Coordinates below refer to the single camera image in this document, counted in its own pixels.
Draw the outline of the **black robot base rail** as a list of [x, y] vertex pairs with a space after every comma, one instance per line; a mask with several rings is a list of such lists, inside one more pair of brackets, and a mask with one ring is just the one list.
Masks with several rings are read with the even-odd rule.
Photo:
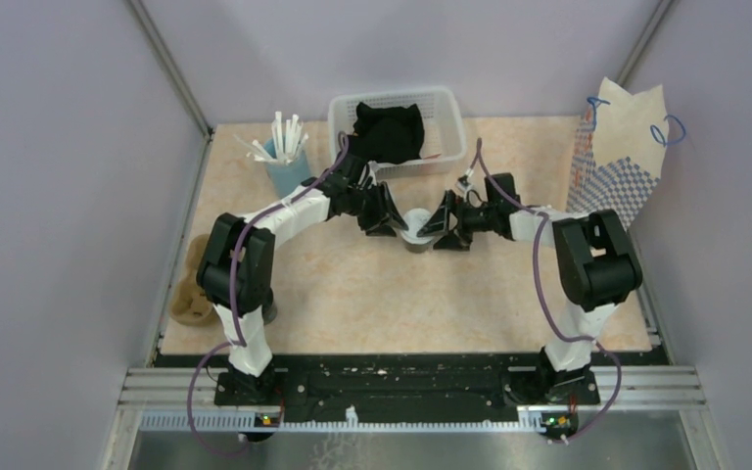
[[529, 398], [524, 357], [280, 357], [267, 394], [226, 370], [128, 371], [117, 407], [145, 431], [274, 434], [539, 433], [563, 440], [610, 412], [707, 406], [690, 366], [595, 364], [545, 398]]

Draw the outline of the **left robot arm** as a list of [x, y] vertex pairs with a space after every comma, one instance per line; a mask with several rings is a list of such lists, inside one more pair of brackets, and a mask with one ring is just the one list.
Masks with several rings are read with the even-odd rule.
[[368, 163], [347, 154], [278, 202], [244, 215], [225, 212], [212, 226], [196, 282], [219, 318], [238, 393], [251, 404], [269, 401], [275, 389], [264, 332], [264, 314], [274, 300], [275, 252], [340, 215], [354, 217], [367, 236], [395, 236], [407, 226], [389, 186], [375, 180]]

